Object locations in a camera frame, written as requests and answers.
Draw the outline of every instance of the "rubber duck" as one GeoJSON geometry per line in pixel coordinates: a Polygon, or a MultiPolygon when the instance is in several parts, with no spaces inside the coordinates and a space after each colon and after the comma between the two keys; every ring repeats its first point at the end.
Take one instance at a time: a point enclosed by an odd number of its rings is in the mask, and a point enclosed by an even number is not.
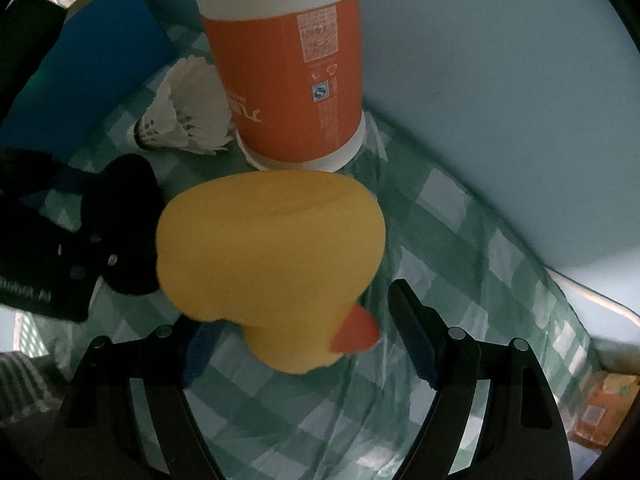
{"type": "Polygon", "coordinates": [[[240,324],[275,370],[329,366],[380,337],[356,301],[380,266],[385,222],[350,177],[260,171],[200,184],[164,209],[156,247],[159,283],[178,310],[240,324]]]}

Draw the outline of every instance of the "striped fabric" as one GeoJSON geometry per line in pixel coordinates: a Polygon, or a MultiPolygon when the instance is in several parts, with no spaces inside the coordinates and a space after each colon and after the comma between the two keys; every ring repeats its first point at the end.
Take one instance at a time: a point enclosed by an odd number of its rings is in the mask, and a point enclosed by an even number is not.
{"type": "Polygon", "coordinates": [[[0,354],[0,428],[18,422],[33,413],[60,407],[36,370],[22,352],[0,354]]]}

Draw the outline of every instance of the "orange beak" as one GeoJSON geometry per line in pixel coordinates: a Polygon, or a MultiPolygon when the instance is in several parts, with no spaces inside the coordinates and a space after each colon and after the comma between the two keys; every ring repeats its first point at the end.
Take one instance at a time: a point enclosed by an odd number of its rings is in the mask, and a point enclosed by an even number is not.
{"type": "Polygon", "coordinates": [[[376,320],[356,303],[331,341],[329,352],[357,354],[371,348],[378,339],[380,328],[376,320]]]}

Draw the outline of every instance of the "blue wall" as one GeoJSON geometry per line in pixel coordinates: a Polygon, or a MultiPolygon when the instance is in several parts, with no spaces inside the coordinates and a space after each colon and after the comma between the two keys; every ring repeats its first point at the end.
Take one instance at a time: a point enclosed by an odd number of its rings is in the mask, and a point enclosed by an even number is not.
{"type": "MultiPolygon", "coordinates": [[[[148,1],[199,24],[194,0],[148,1]]],[[[361,3],[368,103],[545,263],[640,312],[640,56],[609,2],[361,3]]]]}

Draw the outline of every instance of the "green and white checkered cloth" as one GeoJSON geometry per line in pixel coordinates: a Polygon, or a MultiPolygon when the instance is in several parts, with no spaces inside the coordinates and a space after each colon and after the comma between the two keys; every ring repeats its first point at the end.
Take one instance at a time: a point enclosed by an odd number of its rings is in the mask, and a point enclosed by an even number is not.
{"type": "MultiPolygon", "coordinates": [[[[181,57],[210,60],[204,35],[183,27],[168,33],[181,57]]],[[[100,171],[131,151],[126,130],[150,105],[164,72],[105,119],[76,153],[73,166],[100,171]]],[[[366,142],[343,171],[378,197],[386,219],[385,256],[364,296],[382,339],[370,351],[329,368],[288,376],[261,364],[229,326],[187,396],[212,455],[235,480],[372,479],[398,469],[434,392],[416,377],[388,312],[386,291],[395,278],[405,278],[448,325],[461,326],[476,339],[529,341],[566,424],[586,379],[600,369],[589,335],[564,295],[505,222],[405,132],[371,116],[367,122],[366,142]]],[[[216,157],[175,151],[145,156],[168,199],[203,181],[251,169],[234,144],[216,157]]],[[[52,191],[42,213],[75,229],[79,198],[52,191]]],[[[101,285],[86,323],[42,318],[37,323],[70,376],[95,336],[137,339],[177,316],[162,292],[132,298],[101,285]]],[[[488,384],[479,383],[453,470],[469,464],[487,391],[488,384]]],[[[163,469],[145,401],[134,397],[146,455],[163,469]]]]}

